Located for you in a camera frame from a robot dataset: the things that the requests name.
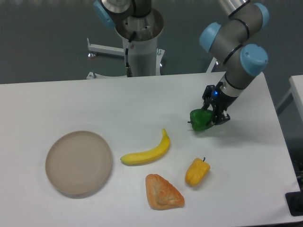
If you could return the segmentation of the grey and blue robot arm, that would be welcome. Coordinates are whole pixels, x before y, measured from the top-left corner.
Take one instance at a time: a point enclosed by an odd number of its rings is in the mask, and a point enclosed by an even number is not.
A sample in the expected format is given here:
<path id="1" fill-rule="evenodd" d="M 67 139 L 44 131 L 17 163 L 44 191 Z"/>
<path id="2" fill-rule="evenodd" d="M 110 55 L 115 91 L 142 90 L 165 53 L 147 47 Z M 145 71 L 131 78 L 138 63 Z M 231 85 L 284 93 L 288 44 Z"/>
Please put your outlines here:
<path id="1" fill-rule="evenodd" d="M 259 75 L 268 63 L 266 51 L 247 40 L 269 21 L 268 9 L 249 0 L 222 0 L 229 22 L 211 23 L 199 37 L 203 49 L 212 54 L 227 71 L 216 85 L 203 93 L 203 106 L 190 112 L 194 131 L 204 131 L 229 121 L 228 107 Z M 94 10 L 107 27 L 123 40 L 123 56 L 128 77 L 156 74 L 156 45 L 164 20 L 149 0 L 97 0 Z"/>

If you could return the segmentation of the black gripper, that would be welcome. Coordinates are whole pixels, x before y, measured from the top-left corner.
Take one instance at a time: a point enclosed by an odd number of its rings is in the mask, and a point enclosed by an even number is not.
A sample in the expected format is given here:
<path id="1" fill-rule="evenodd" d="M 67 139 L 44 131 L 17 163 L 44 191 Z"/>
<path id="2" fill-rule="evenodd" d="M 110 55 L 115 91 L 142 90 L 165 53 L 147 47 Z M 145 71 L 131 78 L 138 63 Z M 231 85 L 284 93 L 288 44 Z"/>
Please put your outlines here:
<path id="1" fill-rule="evenodd" d="M 238 98 L 238 90 L 227 82 L 220 81 L 217 85 L 207 85 L 202 95 L 203 106 L 207 110 L 212 106 L 213 112 L 209 125 L 222 125 L 231 118 L 226 112 L 227 108 Z"/>

